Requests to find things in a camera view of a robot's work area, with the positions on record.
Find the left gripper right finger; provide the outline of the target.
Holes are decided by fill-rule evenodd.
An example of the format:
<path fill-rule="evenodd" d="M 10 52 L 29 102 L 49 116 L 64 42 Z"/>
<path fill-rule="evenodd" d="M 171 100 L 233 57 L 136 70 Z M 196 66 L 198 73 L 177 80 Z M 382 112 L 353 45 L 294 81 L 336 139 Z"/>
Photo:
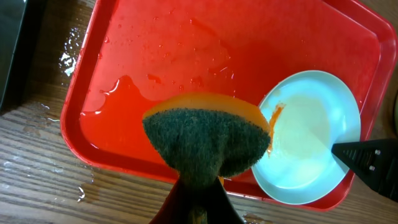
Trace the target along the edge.
<path fill-rule="evenodd" d="M 370 189 L 397 201 L 397 139 L 336 143 L 331 152 Z"/>

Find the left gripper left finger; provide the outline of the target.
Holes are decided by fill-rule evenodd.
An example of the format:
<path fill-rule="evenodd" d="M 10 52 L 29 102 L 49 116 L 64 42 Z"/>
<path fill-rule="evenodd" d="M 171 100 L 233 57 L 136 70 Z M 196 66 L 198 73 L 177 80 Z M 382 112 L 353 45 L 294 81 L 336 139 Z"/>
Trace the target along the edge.
<path fill-rule="evenodd" d="M 194 191 L 176 181 L 150 224 L 243 224 L 217 178 L 205 189 Z"/>

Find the green orange sponge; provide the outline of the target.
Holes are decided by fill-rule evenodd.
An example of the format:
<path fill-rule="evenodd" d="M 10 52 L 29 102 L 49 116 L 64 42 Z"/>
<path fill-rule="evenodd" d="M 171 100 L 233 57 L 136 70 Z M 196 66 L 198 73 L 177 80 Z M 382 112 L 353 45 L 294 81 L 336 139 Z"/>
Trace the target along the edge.
<path fill-rule="evenodd" d="M 258 106 L 215 93 L 174 96 L 146 111 L 142 124 L 161 158 L 193 189 L 245 172 L 272 141 Z"/>

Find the pale blue plate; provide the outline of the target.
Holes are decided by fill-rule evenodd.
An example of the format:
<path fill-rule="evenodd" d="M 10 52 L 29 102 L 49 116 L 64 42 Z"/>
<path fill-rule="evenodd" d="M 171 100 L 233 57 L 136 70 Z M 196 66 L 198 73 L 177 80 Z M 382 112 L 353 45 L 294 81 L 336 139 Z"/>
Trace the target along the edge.
<path fill-rule="evenodd" d="M 338 77 L 319 70 L 289 76 L 260 102 L 272 143 L 252 167 L 260 188 L 274 200 L 303 205 L 334 190 L 349 168 L 331 152 L 335 143 L 358 142 L 357 102 Z"/>

